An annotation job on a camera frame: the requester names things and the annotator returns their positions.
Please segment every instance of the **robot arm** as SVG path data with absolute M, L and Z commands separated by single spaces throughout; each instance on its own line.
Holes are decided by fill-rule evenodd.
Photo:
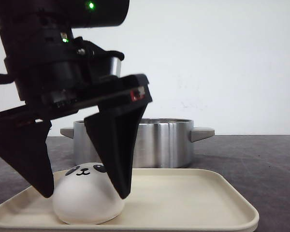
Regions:
M 26 105 L 0 112 L 0 157 L 43 196 L 54 190 L 45 140 L 50 120 L 97 105 L 84 119 L 121 198 L 131 188 L 139 121 L 152 101 L 143 74 L 119 78 L 124 54 L 74 38 L 72 28 L 120 25 L 129 0 L 0 0 L 0 36 L 8 74 Z

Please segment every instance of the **pot handle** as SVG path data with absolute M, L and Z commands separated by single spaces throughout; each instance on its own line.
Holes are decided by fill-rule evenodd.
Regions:
M 60 129 L 60 134 L 67 136 L 69 138 L 74 138 L 74 129 L 73 127 L 65 127 Z
M 209 127 L 195 127 L 191 131 L 191 142 L 207 139 L 215 135 L 215 130 Z

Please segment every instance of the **stainless steel pot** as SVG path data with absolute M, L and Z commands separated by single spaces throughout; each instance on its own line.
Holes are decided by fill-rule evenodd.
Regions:
M 75 164 L 100 162 L 83 121 L 60 133 L 73 138 Z M 188 119 L 143 118 L 139 125 L 133 157 L 135 168 L 178 168 L 191 162 L 193 142 L 215 135 L 212 128 L 193 127 Z

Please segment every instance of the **panda eye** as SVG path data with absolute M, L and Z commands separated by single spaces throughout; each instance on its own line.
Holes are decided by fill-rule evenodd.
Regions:
M 93 165 L 93 168 L 96 169 L 100 173 L 106 172 L 106 169 L 103 165 L 96 164 L 96 165 Z
M 77 169 L 79 169 L 80 166 L 75 166 L 73 168 L 71 168 L 70 170 L 68 170 L 68 172 L 66 173 L 66 175 L 70 175 L 71 173 L 74 173 Z

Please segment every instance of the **screw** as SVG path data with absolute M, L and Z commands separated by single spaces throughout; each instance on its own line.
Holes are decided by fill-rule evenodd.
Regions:
M 76 52 L 77 54 L 79 54 L 79 55 L 85 55 L 86 54 L 86 51 L 85 51 L 85 49 L 83 49 L 83 48 L 80 48 L 80 49 L 78 49 L 77 50 L 77 52 Z

